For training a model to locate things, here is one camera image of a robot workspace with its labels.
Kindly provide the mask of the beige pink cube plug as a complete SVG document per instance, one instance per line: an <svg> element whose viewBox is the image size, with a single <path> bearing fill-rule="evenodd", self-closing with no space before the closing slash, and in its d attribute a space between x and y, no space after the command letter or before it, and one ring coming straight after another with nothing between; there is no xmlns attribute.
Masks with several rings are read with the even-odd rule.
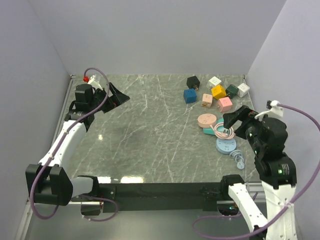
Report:
<svg viewBox="0 0 320 240"><path fill-rule="evenodd" d="M210 108L213 103L213 96L211 94L204 93L202 96L201 106L204 108Z"/></svg>

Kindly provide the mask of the teal triangular power strip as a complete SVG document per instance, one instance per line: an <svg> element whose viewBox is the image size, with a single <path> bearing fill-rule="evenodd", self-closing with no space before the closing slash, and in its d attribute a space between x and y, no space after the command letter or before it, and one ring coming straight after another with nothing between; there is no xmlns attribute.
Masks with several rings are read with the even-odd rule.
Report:
<svg viewBox="0 0 320 240"><path fill-rule="evenodd" d="M215 127L217 124L220 124L220 123L223 123L223 122L224 122L224 120L222 118L220 118L220 119L218 119L216 121L216 123L213 126ZM223 124L218 126L218 128L217 128L217 131L221 132L221 133L223 133L224 130L225 130L225 128L223 127ZM213 136L215 135L215 131L211 127L203 128L202 131L203 131L204 134L207 134L207 135L213 135Z"/></svg>

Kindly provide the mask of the light blue round socket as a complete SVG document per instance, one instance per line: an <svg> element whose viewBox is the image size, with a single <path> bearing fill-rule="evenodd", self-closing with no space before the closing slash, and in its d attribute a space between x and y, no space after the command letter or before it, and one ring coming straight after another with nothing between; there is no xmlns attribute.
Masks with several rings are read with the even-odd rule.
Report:
<svg viewBox="0 0 320 240"><path fill-rule="evenodd" d="M231 138L231 139L217 138L215 147L220 153L224 155L229 155L232 151L236 150L237 142L234 138Z"/></svg>

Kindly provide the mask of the pink round socket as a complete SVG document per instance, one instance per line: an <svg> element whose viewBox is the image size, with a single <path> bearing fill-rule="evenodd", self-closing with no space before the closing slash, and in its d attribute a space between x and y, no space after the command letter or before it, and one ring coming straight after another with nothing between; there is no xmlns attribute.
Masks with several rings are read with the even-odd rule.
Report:
<svg viewBox="0 0 320 240"><path fill-rule="evenodd" d="M201 128L211 128L217 124L217 117L211 113L204 113L197 118L197 123Z"/></svg>

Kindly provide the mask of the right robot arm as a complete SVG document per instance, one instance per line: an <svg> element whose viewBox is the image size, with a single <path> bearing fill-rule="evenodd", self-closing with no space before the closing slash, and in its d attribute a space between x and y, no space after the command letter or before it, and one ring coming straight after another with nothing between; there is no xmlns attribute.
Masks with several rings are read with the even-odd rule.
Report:
<svg viewBox="0 0 320 240"><path fill-rule="evenodd" d="M223 114L223 126L240 126L235 135L247 140L254 152L254 165L265 195L264 216L237 176L225 176L219 193L232 199L250 231L251 240L296 240L295 210L291 199L296 192L297 171L293 160L284 152L288 138L287 126L281 121L284 109L270 101L267 110L256 112L243 105L234 112Z"/></svg>

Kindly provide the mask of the blue cube plug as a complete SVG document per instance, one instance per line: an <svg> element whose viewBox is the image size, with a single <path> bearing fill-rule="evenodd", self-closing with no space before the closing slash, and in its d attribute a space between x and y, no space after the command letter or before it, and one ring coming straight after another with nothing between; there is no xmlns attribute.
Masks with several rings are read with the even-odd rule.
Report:
<svg viewBox="0 0 320 240"><path fill-rule="evenodd" d="M183 98L186 104L194 103L197 100L197 94L194 88L185 89L183 91Z"/></svg>

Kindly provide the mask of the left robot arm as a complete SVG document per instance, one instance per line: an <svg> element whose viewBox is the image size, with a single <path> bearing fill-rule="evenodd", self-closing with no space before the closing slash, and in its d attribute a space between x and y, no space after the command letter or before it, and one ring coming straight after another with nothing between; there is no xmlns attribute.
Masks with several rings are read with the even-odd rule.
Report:
<svg viewBox="0 0 320 240"><path fill-rule="evenodd" d="M66 206L76 196L83 195L88 201L99 197L100 186L96 176L70 178L66 170L78 144L93 123L95 113L107 113L130 100L112 83L108 89L87 83L76 87L75 99L69 106L57 139L38 164L30 164L26 168L32 203Z"/></svg>

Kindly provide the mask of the black cube plug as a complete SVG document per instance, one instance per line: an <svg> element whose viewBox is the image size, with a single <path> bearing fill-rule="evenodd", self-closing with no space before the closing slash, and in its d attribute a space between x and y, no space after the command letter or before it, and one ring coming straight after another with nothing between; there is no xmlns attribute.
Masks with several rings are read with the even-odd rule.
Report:
<svg viewBox="0 0 320 240"><path fill-rule="evenodd" d="M191 76L187 78L186 85L189 89L198 90L200 87L200 81L197 76Z"/></svg>

